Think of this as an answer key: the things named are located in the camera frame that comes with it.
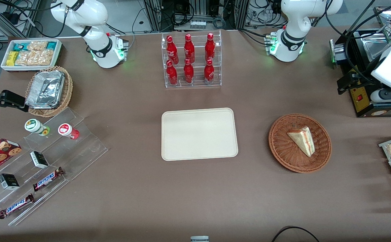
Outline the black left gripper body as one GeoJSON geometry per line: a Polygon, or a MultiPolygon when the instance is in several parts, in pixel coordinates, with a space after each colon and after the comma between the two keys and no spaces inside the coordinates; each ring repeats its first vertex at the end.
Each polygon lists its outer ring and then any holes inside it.
{"type": "Polygon", "coordinates": [[[349,87],[366,87],[373,85],[373,82],[369,79],[365,79],[365,76],[359,75],[355,71],[349,72],[349,78],[351,83],[349,84],[349,87]]]}

